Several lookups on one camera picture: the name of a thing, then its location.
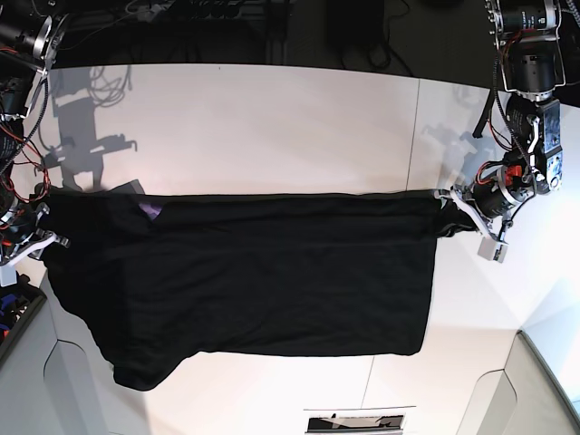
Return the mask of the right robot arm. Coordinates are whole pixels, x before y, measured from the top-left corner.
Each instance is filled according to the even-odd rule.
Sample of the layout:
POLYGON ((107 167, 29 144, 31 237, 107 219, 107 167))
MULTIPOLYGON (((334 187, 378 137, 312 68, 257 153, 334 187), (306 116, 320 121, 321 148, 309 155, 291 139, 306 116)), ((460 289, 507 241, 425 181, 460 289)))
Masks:
POLYGON ((43 203, 50 189, 42 157, 28 164, 43 176, 35 193, 16 190, 12 169, 25 148, 37 152, 32 138, 43 120, 49 97, 48 75, 65 27, 64 1, 1 3, 1 286, 17 282, 16 264, 39 258, 53 243, 68 240, 38 227, 49 213, 43 203))

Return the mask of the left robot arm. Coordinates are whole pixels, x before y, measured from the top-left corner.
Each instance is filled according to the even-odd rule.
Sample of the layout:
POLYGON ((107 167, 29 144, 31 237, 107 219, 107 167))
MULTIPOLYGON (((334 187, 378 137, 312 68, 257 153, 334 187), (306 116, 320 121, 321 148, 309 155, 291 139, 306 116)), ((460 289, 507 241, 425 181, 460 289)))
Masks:
POLYGON ((472 135, 481 138, 497 111, 509 135, 490 132, 505 153, 484 162, 468 185, 439 189, 435 196, 454 203, 481 234, 479 256, 502 262, 517 213, 562 185, 560 102, 554 95, 566 85, 559 46, 562 8, 557 1, 488 1, 486 9, 496 55, 492 86, 472 135))

